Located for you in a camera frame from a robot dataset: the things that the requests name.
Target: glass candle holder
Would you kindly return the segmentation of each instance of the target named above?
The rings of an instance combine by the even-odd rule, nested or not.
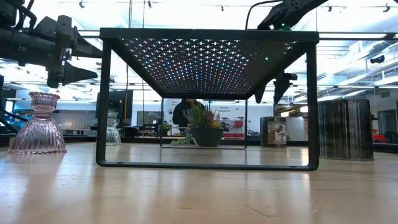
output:
[[[52,118],[59,96],[50,93],[30,92],[34,117],[18,132],[8,150],[11,154],[65,153],[65,141],[60,128]]]
[[[118,112],[108,111],[106,122],[106,146],[120,146],[122,140],[118,129],[115,127]]]

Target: shelf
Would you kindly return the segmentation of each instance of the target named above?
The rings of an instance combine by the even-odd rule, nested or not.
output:
[[[319,42],[318,32],[101,28],[163,98],[246,100]]]

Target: pink glass candle holder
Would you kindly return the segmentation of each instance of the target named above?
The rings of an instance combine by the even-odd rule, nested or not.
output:
[[[59,96],[30,92],[34,117],[28,120],[12,143],[11,154],[47,154],[66,152],[60,128],[52,118]]]

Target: black robotic arm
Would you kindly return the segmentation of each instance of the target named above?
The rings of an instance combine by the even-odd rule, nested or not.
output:
[[[27,63],[45,66],[49,73],[47,85],[51,88],[58,88],[59,83],[67,85],[98,77],[95,72],[76,68],[67,61],[70,56],[102,57],[102,51],[72,27],[70,17],[59,16],[58,21],[45,17],[34,27],[36,17],[30,11],[33,0],[28,8],[23,4],[24,0],[0,0],[0,58],[15,60],[20,66]],[[30,26],[21,30],[25,16],[30,18]]]
[[[258,6],[260,4],[267,4],[275,1],[264,1],[259,2],[253,5],[250,10],[254,6]],[[284,0],[281,1],[278,5],[272,7],[271,11],[267,15],[267,17],[258,25],[257,29],[259,30],[291,30],[291,28],[296,25],[301,18],[306,15],[312,9],[320,6],[327,0]],[[246,20],[246,29],[248,28],[248,18]],[[280,72],[276,75],[275,85],[275,93],[274,93],[274,103],[278,103],[282,98],[286,90],[291,85],[291,80],[297,80],[297,74],[285,73],[284,71]],[[261,103],[262,96],[264,95],[264,90],[266,88],[267,83],[257,92],[255,92],[254,96],[256,98],[257,103]]]

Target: black cylindrical container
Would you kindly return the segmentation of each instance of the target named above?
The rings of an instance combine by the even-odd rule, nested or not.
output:
[[[373,160],[369,100],[322,101],[318,103],[318,113],[320,157],[357,161]]]

